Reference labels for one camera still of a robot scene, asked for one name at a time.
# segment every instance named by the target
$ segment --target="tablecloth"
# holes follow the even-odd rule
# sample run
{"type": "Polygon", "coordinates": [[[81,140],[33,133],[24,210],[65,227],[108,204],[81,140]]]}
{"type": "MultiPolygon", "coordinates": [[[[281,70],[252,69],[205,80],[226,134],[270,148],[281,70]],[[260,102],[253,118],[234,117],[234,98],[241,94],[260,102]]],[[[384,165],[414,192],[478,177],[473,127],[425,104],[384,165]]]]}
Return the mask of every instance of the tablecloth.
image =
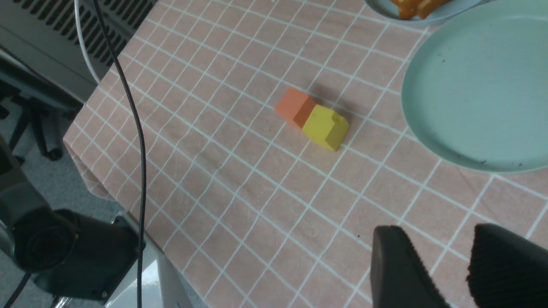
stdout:
{"type": "MultiPolygon", "coordinates": [[[[362,0],[160,0],[119,59],[147,145],[147,232],[212,308],[371,307],[372,233],[401,225],[446,299],[473,301],[473,227],[548,246],[548,171],[441,161],[399,105],[434,28],[362,0]],[[330,152],[273,107],[289,86],[350,122],[330,152]]],[[[112,68],[64,142],[94,194],[138,215],[133,117],[112,68]]]]}

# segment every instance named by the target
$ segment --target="orange block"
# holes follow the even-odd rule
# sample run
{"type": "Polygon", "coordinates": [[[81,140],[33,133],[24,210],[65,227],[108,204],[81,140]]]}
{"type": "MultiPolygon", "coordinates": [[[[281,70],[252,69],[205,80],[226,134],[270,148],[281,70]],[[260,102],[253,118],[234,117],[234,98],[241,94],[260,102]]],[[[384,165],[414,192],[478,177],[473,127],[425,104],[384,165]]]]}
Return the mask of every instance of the orange block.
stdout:
{"type": "Polygon", "coordinates": [[[287,122],[302,129],[315,106],[308,94],[290,87],[275,109],[287,122]]]}

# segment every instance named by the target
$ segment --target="toy block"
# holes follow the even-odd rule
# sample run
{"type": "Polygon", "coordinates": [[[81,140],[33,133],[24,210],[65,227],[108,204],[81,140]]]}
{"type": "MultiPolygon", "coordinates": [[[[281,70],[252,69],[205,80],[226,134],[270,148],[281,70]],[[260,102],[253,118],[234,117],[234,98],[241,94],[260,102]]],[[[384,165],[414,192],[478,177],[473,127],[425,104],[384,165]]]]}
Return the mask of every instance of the toy block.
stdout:
{"type": "Polygon", "coordinates": [[[288,123],[302,129],[315,106],[316,102],[308,94],[290,87],[275,109],[288,123]]]}
{"type": "Polygon", "coordinates": [[[316,105],[302,131],[317,145],[336,151],[350,129],[345,118],[334,110],[316,105]]]}

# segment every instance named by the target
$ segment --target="gray carpet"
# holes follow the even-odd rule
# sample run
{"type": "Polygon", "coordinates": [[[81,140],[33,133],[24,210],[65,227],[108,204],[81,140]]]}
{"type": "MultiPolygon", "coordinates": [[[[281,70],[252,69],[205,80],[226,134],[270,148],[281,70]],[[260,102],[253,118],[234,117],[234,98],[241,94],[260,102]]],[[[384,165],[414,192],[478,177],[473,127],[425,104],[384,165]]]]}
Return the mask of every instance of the gray carpet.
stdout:
{"type": "MultiPolygon", "coordinates": [[[[0,121],[0,135],[7,141],[19,117],[20,108],[10,102],[2,102],[2,105],[10,110],[10,116],[0,121]]],[[[48,121],[44,122],[45,125],[51,125],[48,121]]],[[[68,121],[62,119],[59,131],[62,133],[65,132],[69,125],[68,121]]],[[[49,141],[56,138],[55,136],[47,135],[46,139],[51,149],[54,143],[49,141]]],[[[28,180],[46,198],[52,208],[70,209],[103,221],[110,221],[116,213],[122,210],[122,207],[117,202],[97,198],[88,192],[66,150],[63,158],[57,162],[50,162],[40,156],[30,128],[19,141],[14,153],[25,158],[26,162],[22,166],[23,171],[28,180]]],[[[23,272],[15,267],[7,256],[0,253],[0,277],[2,277],[0,280],[1,306],[10,297],[22,276],[23,272]]],[[[207,307],[187,283],[185,283],[185,288],[194,308],[207,307]]],[[[15,303],[14,308],[48,308],[51,303],[51,295],[41,291],[32,282],[29,282],[15,303]]],[[[101,306],[91,301],[75,300],[72,302],[71,307],[99,308],[101,306]]]]}

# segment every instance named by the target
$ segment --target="white cable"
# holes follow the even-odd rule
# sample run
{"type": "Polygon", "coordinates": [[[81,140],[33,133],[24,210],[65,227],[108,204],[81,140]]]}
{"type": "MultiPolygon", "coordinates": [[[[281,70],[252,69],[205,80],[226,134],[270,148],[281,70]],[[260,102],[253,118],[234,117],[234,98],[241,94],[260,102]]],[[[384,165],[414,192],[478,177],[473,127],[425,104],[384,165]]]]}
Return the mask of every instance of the white cable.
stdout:
{"type": "Polygon", "coordinates": [[[82,25],[80,25],[80,12],[78,8],[80,7],[80,0],[74,0],[74,19],[76,19],[76,32],[78,32],[78,41],[80,45],[80,50],[84,56],[85,64],[88,66],[89,72],[92,74],[93,79],[97,84],[101,83],[101,79],[97,76],[97,73],[93,69],[92,63],[89,61],[88,52],[85,49],[84,36],[82,35],[82,25]]]}

